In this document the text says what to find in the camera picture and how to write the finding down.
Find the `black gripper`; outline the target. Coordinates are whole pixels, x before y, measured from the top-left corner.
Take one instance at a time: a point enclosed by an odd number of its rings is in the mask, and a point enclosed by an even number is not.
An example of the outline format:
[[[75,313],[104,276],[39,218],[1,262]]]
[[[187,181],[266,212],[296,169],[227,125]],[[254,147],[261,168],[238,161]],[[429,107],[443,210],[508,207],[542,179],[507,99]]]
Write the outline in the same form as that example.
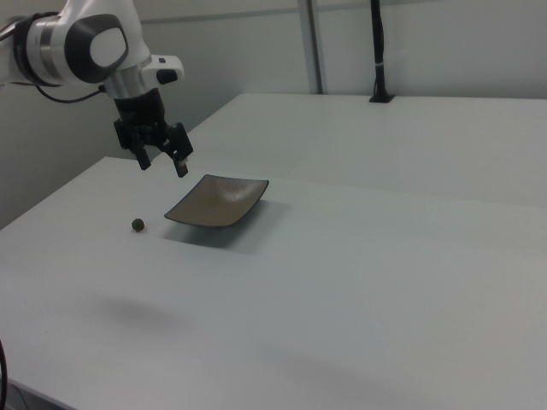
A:
[[[150,165],[146,146],[158,148],[173,160],[179,178],[188,174],[188,156],[193,153],[191,141],[181,123],[169,125],[164,118],[165,108],[157,88],[140,97],[115,99],[120,118],[115,130],[121,147],[129,149],[144,171]]]

